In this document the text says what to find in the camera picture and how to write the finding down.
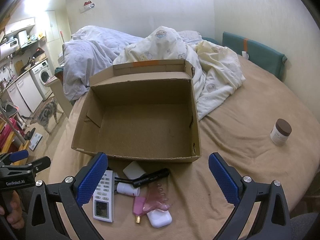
tabby cat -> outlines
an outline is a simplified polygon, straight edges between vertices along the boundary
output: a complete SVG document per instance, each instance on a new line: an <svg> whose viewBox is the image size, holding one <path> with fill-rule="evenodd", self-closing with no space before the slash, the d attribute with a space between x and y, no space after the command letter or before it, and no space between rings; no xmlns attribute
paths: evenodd
<svg viewBox="0 0 320 240"><path fill-rule="evenodd" d="M24 119L28 119L31 120L30 124L33 123L38 123L39 125L43 126L44 129L51 134L51 132L49 132L48 130L48 124L49 124L49 120L52 116L54 116L54 119L56 120L56 123L58 123L57 120L57 112L60 114L63 114L63 112L59 111L57 108L57 104L56 104L56 99L54 98L53 100L49 101L47 103L47 105L44 107L44 109L40 112L40 114L38 115L38 117L26 117L24 115L22 115L22 117Z"/></svg>

orange tape strip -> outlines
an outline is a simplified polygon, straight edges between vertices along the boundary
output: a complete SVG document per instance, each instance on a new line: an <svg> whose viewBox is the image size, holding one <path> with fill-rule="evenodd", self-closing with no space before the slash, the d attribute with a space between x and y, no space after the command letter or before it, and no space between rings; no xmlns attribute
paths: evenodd
<svg viewBox="0 0 320 240"><path fill-rule="evenodd" d="M159 65L159 61L158 60L146 60L146 61L132 62L132 66L134 66L134 67L153 66L153 65Z"/></svg>
<svg viewBox="0 0 320 240"><path fill-rule="evenodd" d="M243 40L243 49L245 52L248 52L248 45L247 45L248 39L244 38Z"/></svg>

brown jar lid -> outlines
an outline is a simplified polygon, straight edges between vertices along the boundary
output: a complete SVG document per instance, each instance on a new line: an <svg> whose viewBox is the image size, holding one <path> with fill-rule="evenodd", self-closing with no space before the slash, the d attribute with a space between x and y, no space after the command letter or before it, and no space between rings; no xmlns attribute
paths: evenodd
<svg viewBox="0 0 320 240"><path fill-rule="evenodd" d="M286 120L278 119L276 122L276 128L284 136L289 136L292 132L292 128Z"/></svg>

air conditioner remote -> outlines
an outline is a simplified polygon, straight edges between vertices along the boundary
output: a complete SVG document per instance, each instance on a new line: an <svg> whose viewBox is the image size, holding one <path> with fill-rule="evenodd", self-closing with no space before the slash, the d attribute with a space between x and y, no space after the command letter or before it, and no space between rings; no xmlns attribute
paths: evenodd
<svg viewBox="0 0 320 240"><path fill-rule="evenodd" d="M93 218L105 222L114 219L114 185L113 171L106 170L93 193Z"/></svg>

blue gripper pad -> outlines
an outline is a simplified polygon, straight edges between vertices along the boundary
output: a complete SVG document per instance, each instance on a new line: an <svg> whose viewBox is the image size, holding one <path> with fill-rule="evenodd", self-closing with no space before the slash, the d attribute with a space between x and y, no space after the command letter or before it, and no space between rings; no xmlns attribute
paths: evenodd
<svg viewBox="0 0 320 240"><path fill-rule="evenodd" d="M240 203L239 188L213 153L209 156L209 169L228 203L238 206Z"/></svg>
<svg viewBox="0 0 320 240"><path fill-rule="evenodd" d="M76 200L81 207L87 204L93 195L97 185L99 184L104 172L108 167L108 157L104 153L97 153L97 155L90 161L90 163L83 167L75 176L74 183Z"/></svg>
<svg viewBox="0 0 320 240"><path fill-rule="evenodd" d="M22 151L19 151L19 152L11 153L10 156L9 156L9 160L12 163L15 163L17 161L20 161L20 160L23 160L25 158L28 158L28 156L29 156L28 151L27 150L22 150Z"/></svg>

